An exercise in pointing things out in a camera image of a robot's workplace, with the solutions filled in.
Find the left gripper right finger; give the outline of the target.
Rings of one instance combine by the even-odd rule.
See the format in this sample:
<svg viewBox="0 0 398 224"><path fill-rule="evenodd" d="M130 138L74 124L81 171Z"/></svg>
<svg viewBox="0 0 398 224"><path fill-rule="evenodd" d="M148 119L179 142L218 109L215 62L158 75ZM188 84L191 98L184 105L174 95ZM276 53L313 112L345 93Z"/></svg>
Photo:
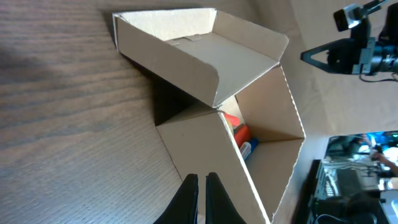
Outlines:
<svg viewBox="0 0 398 224"><path fill-rule="evenodd" d="M206 224L246 224L216 172L206 176Z"/></svg>

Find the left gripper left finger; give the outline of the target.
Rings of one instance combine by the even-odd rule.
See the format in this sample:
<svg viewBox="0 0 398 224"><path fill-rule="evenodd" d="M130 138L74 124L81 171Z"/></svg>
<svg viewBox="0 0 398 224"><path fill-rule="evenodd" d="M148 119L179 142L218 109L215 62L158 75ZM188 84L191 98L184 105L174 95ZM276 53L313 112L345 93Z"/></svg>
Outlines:
<svg viewBox="0 0 398 224"><path fill-rule="evenodd" d="M197 224L198 175L188 174L154 224Z"/></svg>

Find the blue whiteboard marker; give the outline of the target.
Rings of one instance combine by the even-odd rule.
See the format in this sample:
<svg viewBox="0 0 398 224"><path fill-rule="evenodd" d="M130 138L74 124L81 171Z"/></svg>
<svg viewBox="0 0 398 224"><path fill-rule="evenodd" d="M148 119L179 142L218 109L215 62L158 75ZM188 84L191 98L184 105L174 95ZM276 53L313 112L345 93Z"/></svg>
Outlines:
<svg viewBox="0 0 398 224"><path fill-rule="evenodd" d="M250 154L255 150L255 148L258 146L259 140L256 138L252 138L249 141L244 142L241 147L239 148L239 151L243 157L244 160L246 160Z"/></svg>

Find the cardboard box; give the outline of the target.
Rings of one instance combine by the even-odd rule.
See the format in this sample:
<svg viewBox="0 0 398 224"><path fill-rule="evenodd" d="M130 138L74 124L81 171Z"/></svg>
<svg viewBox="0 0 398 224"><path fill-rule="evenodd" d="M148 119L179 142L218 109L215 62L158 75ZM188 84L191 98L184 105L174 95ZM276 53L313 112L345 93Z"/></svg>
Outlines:
<svg viewBox="0 0 398 224"><path fill-rule="evenodd" d="M113 27L118 52L197 100L157 126L180 176L216 172L247 223L275 223L305 140L287 36L214 8L115 12ZM259 140L246 160L224 113Z"/></svg>

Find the yellow tape roll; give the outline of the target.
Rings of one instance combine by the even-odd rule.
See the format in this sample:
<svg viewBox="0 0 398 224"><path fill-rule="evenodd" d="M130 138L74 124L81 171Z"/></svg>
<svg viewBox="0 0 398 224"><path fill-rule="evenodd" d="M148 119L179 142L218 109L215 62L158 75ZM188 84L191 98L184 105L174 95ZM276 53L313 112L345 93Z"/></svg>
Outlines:
<svg viewBox="0 0 398 224"><path fill-rule="evenodd" d="M228 125L228 128L229 128L229 130L230 130L230 133L232 134L232 135L234 135L234 125L233 125L233 121L234 121L234 119L231 119L230 117L228 117L228 116L224 116L225 117L225 119L226 119L226 122L227 122L227 125Z"/></svg>

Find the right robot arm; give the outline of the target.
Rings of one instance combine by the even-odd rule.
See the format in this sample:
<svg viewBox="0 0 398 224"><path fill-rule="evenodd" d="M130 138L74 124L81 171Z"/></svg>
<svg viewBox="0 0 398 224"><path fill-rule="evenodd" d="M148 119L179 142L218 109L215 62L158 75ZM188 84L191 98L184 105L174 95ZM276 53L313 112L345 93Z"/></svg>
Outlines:
<svg viewBox="0 0 398 224"><path fill-rule="evenodd" d="M384 1L363 6L350 4L333 14L338 31L350 30L350 37L304 51L300 59L328 73L374 75L397 73L397 4L387 8L383 30L371 36L369 15L380 10Z"/></svg>

